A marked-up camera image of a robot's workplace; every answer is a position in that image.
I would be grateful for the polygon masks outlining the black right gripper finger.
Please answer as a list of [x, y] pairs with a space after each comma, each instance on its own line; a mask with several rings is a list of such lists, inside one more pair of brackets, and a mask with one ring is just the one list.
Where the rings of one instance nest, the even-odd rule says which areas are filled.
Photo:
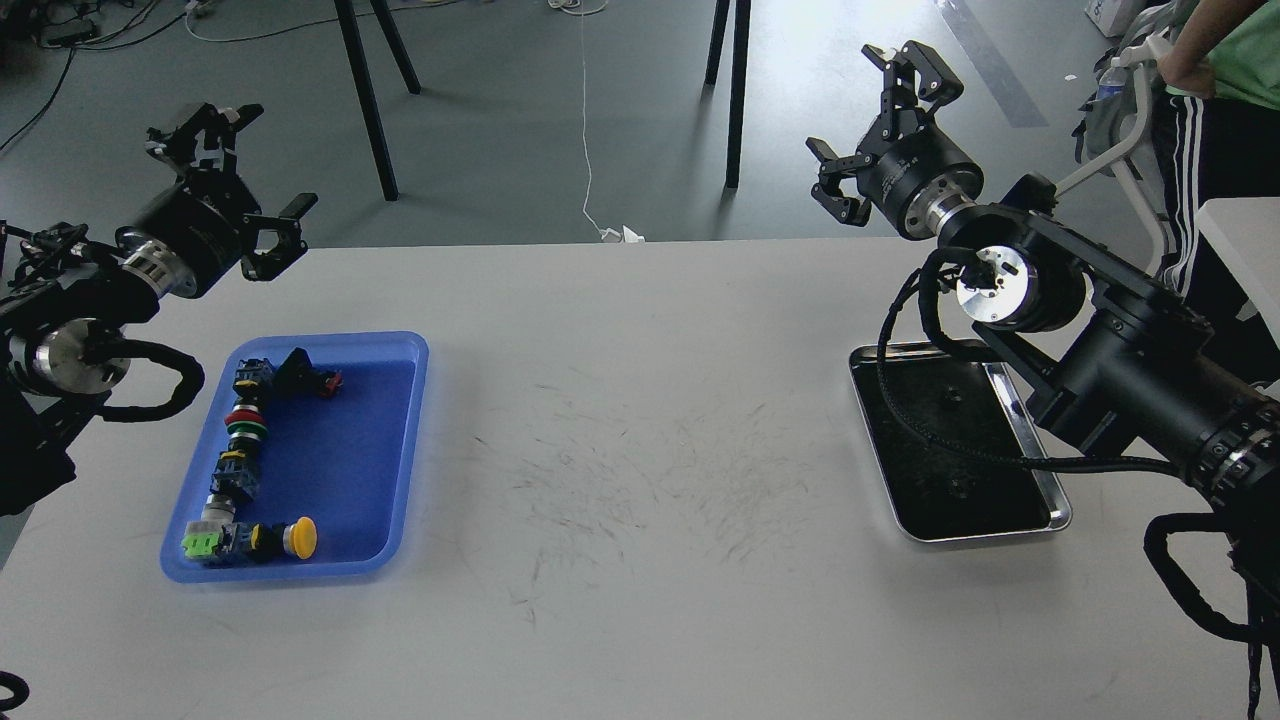
[[918, 41], [890, 50], [865, 44], [861, 55], [883, 79], [879, 113], [861, 140], [864, 149], [886, 149], [932, 127], [934, 114], [964, 92], [964, 83], [942, 56]]
[[850, 196], [841, 186], [850, 179], [856, 179], [860, 184], [870, 177], [881, 160], [883, 138], [864, 137], [849, 156], [840, 156], [824, 140], [817, 137], [808, 137], [806, 147], [819, 163], [817, 182], [812, 186], [814, 200], [838, 223], [865, 227], [872, 210], [867, 191], [859, 188], [856, 196]]

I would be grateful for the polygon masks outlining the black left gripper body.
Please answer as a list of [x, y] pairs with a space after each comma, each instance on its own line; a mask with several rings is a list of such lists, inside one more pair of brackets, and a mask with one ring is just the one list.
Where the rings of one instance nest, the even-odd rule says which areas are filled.
[[188, 176], [115, 232], [125, 269], [157, 297], [200, 299], [246, 254], [251, 192], [238, 176]]

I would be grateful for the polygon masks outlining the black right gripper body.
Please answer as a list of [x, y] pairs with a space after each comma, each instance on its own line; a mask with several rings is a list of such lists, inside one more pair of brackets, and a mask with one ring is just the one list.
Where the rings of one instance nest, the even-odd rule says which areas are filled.
[[860, 193], [905, 240], [937, 236], [943, 213], [931, 206], [952, 195], [973, 200], [984, 186], [980, 167], [940, 128], [870, 140], [873, 164], [860, 172]]

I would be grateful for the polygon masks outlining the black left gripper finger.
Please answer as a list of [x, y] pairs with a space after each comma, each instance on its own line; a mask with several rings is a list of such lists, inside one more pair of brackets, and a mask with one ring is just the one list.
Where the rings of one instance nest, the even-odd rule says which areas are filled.
[[[241, 223], [243, 254], [239, 266], [247, 281], [274, 281], [308, 251], [302, 241], [301, 219], [316, 202], [316, 193], [298, 193], [278, 217], [257, 213], [244, 215]], [[264, 231], [275, 236], [275, 243], [260, 252], [259, 236]]]
[[237, 170], [236, 137], [265, 113], [260, 104], [218, 108], [209, 102], [189, 105], [187, 117], [174, 129], [150, 127], [146, 152], [175, 173], [174, 190], [237, 187], [246, 190]]

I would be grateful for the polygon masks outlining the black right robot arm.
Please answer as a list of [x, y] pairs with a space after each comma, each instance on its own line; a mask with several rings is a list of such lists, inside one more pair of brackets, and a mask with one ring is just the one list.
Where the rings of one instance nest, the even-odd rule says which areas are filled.
[[[1211, 324], [1172, 291], [1053, 219], [1062, 186], [1025, 174], [982, 204], [982, 169], [938, 127], [964, 86], [931, 46], [908, 41], [861, 54], [882, 76], [879, 111], [847, 156], [824, 140], [812, 196], [845, 225], [878, 210], [910, 241], [936, 249], [905, 279], [873, 343], [891, 416], [924, 445], [974, 462], [1057, 473], [1176, 477], [1206, 512], [1152, 519], [1143, 548], [1181, 611], [1242, 643], [1247, 717], [1262, 666], [1277, 666], [1277, 401], [1202, 350]], [[965, 363], [995, 360], [1032, 388], [1034, 424], [1075, 457], [1000, 456], [928, 430], [890, 388], [887, 352], [915, 300], [931, 346]]]

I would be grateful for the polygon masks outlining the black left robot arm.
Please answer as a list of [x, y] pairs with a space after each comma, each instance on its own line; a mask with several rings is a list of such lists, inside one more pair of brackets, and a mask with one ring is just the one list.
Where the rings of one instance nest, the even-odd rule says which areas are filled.
[[248, 281], [273, 281], [306, 252], [300, 222], [316, 196], [300, 193], [268, 215], [237, 170], [237, 135], [262, 111], [204, 102], [174, 129], [150, 129], [146, 152], [175, 181], [114, 245], [91, 241], [82, 224], [3, 225], [23, 254], [3, 299], [4, 515], [74, 480], [68, 448], [95, 418], [165, 420], [202, 389], [197, 360], [129, 340], [127, 325], [150, 322], [168, 295], [206, 295], [233, 266]]

